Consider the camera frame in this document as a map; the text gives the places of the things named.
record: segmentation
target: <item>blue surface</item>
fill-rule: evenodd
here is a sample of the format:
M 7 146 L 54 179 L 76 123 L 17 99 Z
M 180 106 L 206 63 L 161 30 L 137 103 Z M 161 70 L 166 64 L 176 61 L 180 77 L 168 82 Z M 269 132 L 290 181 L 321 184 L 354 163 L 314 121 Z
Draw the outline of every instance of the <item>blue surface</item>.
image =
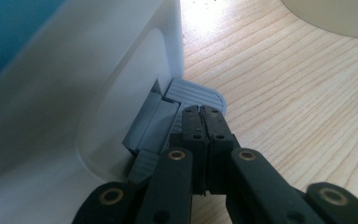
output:
M 0 0 L 0 72 L 65 0 Z

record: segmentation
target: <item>screw hole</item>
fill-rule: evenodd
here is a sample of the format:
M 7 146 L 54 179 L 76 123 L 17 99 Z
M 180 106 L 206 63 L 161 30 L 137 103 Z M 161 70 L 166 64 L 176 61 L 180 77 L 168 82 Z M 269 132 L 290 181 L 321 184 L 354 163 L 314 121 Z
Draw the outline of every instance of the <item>screw hole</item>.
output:
M 185 152 L 180 151 L 180 150 L 175 150 L 175 151 L 168 153 L 168 157 L 174 161 L 179 161 L 179 160 L 183 159 L 185 156 L 186 156 Z
M 345 197 L 345 195 L 336 189 L 322 188 L 319 190 L 319 194 L 328 203 L 338 206 L 344 206 L 348 204 L 347 197 Z
M 121 201 L 124 196 L 122 189 L 107 189 L 100 195 L 100 203 L 103 205 L 112 205 Z
M 254 161 L 255 160 L 255 154 L 253 154 L 250 151 L 242 151 L 240 152 L 240 158 L 246 161 Z

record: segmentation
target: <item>light wood surface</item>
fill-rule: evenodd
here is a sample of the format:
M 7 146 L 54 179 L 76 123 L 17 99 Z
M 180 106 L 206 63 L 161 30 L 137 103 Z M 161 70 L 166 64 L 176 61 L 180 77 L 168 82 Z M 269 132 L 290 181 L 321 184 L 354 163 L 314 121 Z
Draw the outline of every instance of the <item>light wood surface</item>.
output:
M 243 147 L 292 186 L 358 197 L 358 39 L 316 28 L 279 0 L 182 0 L 185 79 L 220 91 Z M 224 196 L 193 198 L 192 223 L 230 223 Z

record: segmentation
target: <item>wooden table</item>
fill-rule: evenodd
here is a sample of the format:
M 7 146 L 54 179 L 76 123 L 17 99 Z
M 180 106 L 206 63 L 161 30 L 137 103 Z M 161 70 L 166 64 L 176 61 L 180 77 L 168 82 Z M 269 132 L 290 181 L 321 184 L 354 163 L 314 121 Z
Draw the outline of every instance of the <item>wooden table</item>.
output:
M 182 0 L 185 79 L 220 91 L 243 147 L 292 186 L 358 197 L 358 39 L 314 27 L 280 0 Z M 229 223 L 224 196 L 193 199 L 192 223 Z

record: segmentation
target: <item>white plastic container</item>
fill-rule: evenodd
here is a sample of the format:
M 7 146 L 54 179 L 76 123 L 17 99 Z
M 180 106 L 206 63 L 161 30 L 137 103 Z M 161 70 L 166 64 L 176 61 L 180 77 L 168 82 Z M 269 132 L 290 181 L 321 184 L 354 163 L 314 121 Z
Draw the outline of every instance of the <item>white plastic container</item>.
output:
M 125 134 L 183 67 L 178 1 L 66 2 L 0 75 L 0 223 L 70 223 L 124 181 Z

